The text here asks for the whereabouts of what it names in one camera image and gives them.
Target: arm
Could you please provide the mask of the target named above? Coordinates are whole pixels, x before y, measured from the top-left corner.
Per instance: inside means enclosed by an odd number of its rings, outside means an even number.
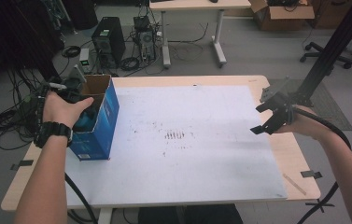
[[[306,107],[300,106],[300,109],[314,114],[312,110]],[[299,114],[292,124],[285,125],[277,131],[277,133],[287,132],[311,136],[324,148],[342,192],[347,212],[352,220],[352,151],[347,144],[324,125]]]
[[[50,92],[44,106],[43,121],[56,121],[72,128],[92,98],[68,104]],[[14,223],[66,223],[67,206],[64,183],[67,138],[51,136],[43,146],[35,169],[19,201]]]

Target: hand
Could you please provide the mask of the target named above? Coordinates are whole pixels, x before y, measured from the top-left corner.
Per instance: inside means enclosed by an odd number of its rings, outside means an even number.
[[[75,104],[68,104],[56,92],[50,91],[45,100],[43,121],[63,123],[72,129],[82,111],[92,103],[93,98],[90,97]]]
[[[297,107],[314,115],[316,114],[308,107],[301,105],[297,105]],[[275,133],[300,133],[319,140],[320,138],[326,136],[327,133],[331,133],[331,130],[313,119],[309,119],[306,116],[295,113],[295,120],[291,124],[284,125]]]

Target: table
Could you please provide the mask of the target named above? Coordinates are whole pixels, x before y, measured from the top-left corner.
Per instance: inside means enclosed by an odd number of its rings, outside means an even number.
[[[262,88],[269,86],[263,76],[207,76],[207,77],[114,77],[115,87],[174,87],[174,86],[248,86],[253,100],[259,105]],[[270,118],[271,112],[260,114],[262,122]],[[313,177],[303,178],[302,171],[309,171],[309,167],[292,133],[267,135],[273,148],[277,165],[283,176],[284,185],[288,194],[287,200],[312,200],[320,196],[317,183]],[[16,173],[7,195],[1,206],[4,210],[14,211],[34,169],[39,157],[40,149],[31,145],[26,153],[25,160],[34,160],[32,166],[22,166]],[[105,223],[111,217],[112,207],[122,207],[121,203],[101,204],[100,223]]]
[[[166,32],[167,20],[184,23],[215,21],[217,23],[216,35],[212,36],[212,38],[214,49],[218,56],[219,67],[221,67],[226,63],[225,55],[219,44],[224,9],[246,8],[250,7],[250,3],[248,0],[218,0],[217,3],[212,3],[209,0],[173,0],[149,3],[149,7],[153,11],[162,13],[162,55],[165,68],[169,68],[171,65]]]

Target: forearm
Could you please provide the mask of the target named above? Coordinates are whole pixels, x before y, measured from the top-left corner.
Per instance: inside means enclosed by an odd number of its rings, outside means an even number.
[[[66,223],[64,136],[51,136],[21,196],[15,223]]]
[[[335,133],[328,133],[318,141],[327,154],[352,220],[352,151]]]

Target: watch strap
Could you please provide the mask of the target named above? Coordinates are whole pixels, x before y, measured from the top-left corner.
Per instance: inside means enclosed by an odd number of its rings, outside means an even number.
[[[69,147],[71,145],[73,131],[65,124],[58,122],[42,123],[34,139],[35,145],[42,148],[52,135],[66,136],[68,139],[67,146]]]

